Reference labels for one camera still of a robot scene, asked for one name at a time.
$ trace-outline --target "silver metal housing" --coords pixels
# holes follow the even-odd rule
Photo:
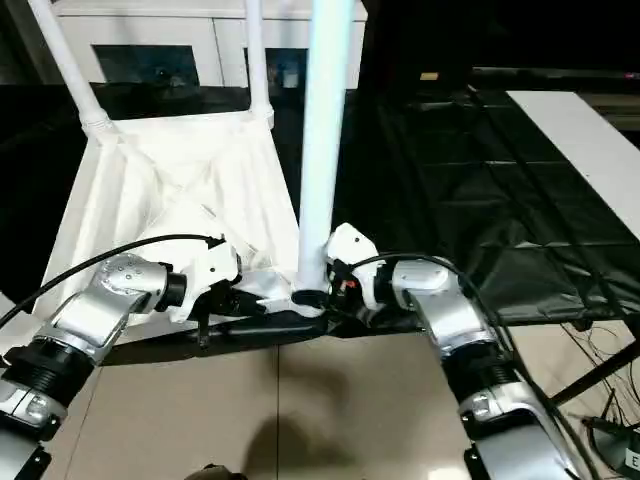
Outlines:
[[[55,422],[67,417],[67,409],[58,401],[24,385],[0,378],[0,411],[35,428],[42,428],[52,415]]]
[[[71,296],[34,338],[48,338],[104,360],[131,313],[147,313],[165,291],[167,270],[130,253],[103,262],[86,289]]]
[[[539,433],[533,432],[533,430],[531,429],[519,429],[519,433],[514,433],[511,435],[513,437],[512,441],[514,442],[513,447],[507,448],[505,450],[503,440],[499,440],[497,439],[497,437],[508,438],[508,431],[504,432],[504,435],[492,435],[490,437],[487,437],[486,439],[476,442],[478,450],[483,457],[483,461],[486,462],[483,450],[487,452],[487,454],[497,455],[502,460],[502,464],[500,467],[502,471],[504,468],[506,468],[504,467],[504,464],[508,465],[511,462],[511,460],[506,459],[521,458],[521,455],[518,455],[517,451],[514,450],[517,443],[516,439],[519,442],[523,439],[523,436],[526,436],[529,438],[528,441],[531,442],[530,446],[524,447],[527,449],[531,449],[531,451],[527,455],[525,455],[527,461],[533,462],[536,465],[546,465],[548,468],[550,468],[549,466],[551,464],[561,465],[562,469],[560,470],[560,472],[563,476],[556,477],[550,474],[540,476],[540,470],[538,470],[537,476],[533,474],[532,476],[527,476],[524,473],[523,476],[510,476],[506,475],[506,473],[513,474],[513,469],[506,469],[503,471],[503,473],[505,473],[504,476],[496,476],[495,478],[548,478],[550,480],[555,478],[566,479],[567,474],[564,471],[565,468],[569,468],[573,473],[577,474],[574,467],[575,463],[568,453],[570,452],[570,449],[567,445],[567,442],[551,420],[551,417],[547,414],[545,408],[536,398],[533,390],[531,390],[531,387],[529,387],[526,383],[512,382],[480,390],[463,400],[460,403],[460,407],[458,408],[458,412],[461,415],[468,415],[469,412],[471,412],[471,415],[473,415],[476,422],[488,422],[490,420],[508,415],[518,410],[524,410],[536,419],[538,425],[540,426],[541,432],[546,436],[546,439],[540,439]],[[544,443],[543,440],[553,448],[541,445],[542,443]],[[500,451],[500,448],[497,448],[496,445],[502,445],[502,447],[500,447],[502,448],[502,451]],[[541,457],[544,456],[545,458],[537,459],[536,456],[538,454]]]
[[[39,448],[38,442],[0,429],[0,478],[14,479]]]
[[[493,340],[484,316],[450,270],[424,260],[402,261],[391,283],[398,304],[423,319],[441,357],[469,343]]]

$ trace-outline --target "white panel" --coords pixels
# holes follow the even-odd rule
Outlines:
[[[267,20],[308,20],[313,0],[262,0]],[[59,0],[58,15],[136,15],[142,17],[245,18],[244,0]],[[353,19],[364,22],[367,11],[360,1]]]
[[[61,17],[60,24],[90,82],[105,81],[92,45],[190,45],[200,85],[222,85],[216,36],[210,19]]]
[[[247,46],[244,20],[215,19],[214,25],[224,85],[247,87],[249,82],[244,57]],[[310,26],[310,22],[302,20],[265,20],[265,48],[309,48]],[[347,88],[351,89],[358,87],[364,28],[364,22],[353,23],[347,81]]]
[[[575,93],[509,95],[640,239],[640,151]]]

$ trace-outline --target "white cabinet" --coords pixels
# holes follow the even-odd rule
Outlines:
[[[270,88],[304,85],[311,2],[263,1]],[[244,0],[59,0],[54,9],[91,82],[248,86]],[[348,88],[358,86],[366,19],[358,0]]]

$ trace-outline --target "white fabric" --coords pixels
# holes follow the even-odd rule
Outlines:
[[[45,281],[140,238],[224,234],[242,258],[248,290],[289,294],[298,227],[265,120],[238,112],[114,123],[117,133],[87,143]],[[168,241],[136,253],[179,271],[206,248],[204,242]],[[34,314],[49,317],[92,273],[53,289],[36,303]],[[138,329],[142,338],[182,329],[164,317],[153,314],[157,332],[153,325]],[[150,320],[136,315],[131,325]],[[139,337],[125,333],[122,341]]]

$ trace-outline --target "white frame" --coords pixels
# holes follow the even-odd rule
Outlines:
[[[247,47],[245,21],[241,19],[216,18],[213,20],[224,86],[249,86],[244,49]],[[360,60],[364,40],[365,22],[353,22],[349,41],[349,63],[347,88],[358,88]],[[311,22],[308,20],[263,20],[263,42],[265,48],[309,49]]]
[[[60,17],[74,57],[90,82],[105,82],[93,45],[184,45],[193,51],[202,86],[222,86],[218,45],[206,18]]]

